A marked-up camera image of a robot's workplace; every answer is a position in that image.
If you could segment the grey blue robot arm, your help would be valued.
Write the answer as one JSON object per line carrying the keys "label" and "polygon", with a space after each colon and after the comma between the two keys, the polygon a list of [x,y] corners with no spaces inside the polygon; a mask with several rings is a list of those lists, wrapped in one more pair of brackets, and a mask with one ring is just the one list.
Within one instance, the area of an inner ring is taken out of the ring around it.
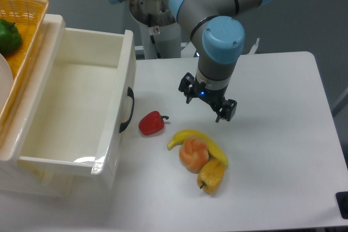
{"label": "grey blue robot arm", "polygon": [[[120,3],[126,0],[109,1]],[[155,7],[155,1],[162,2],[163,8]],[[211,107],[218,120],[232,119],[237,102],[226,99],[225,92],[245,41],[244,28],[236,17],[271,1],[144,0],[145,21],[149,26],[155,26],[157,12],[169,11],[199,54],[196,74],[186,74],[178,88],[187,101],[199,98]]]}

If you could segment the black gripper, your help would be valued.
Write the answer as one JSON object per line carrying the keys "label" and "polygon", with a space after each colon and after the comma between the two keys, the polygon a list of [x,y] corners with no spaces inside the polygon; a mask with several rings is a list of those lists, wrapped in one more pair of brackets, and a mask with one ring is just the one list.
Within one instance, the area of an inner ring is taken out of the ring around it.
{"label": "black gripper", "polygon": [[222,81],[209,81],[209,79],[194,76],[187,72],[181,79],[178,90],[186,97],[186,104],[189,104],[193,98],[198,98],[209,104],[217,117],[215,122],[220,120],[229,122],[235,115],[237,101],[225,99],[225,93],[228,84]]}

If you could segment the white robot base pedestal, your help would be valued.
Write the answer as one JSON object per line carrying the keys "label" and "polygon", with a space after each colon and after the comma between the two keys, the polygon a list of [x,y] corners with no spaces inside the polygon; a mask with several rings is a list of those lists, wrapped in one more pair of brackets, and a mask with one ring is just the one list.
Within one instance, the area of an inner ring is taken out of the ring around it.
{"label": "white robot base pedestal", "polygon": [[169,0],[130,0],[129,9],[140,28],[145,59],[181,57],[181,27]]}

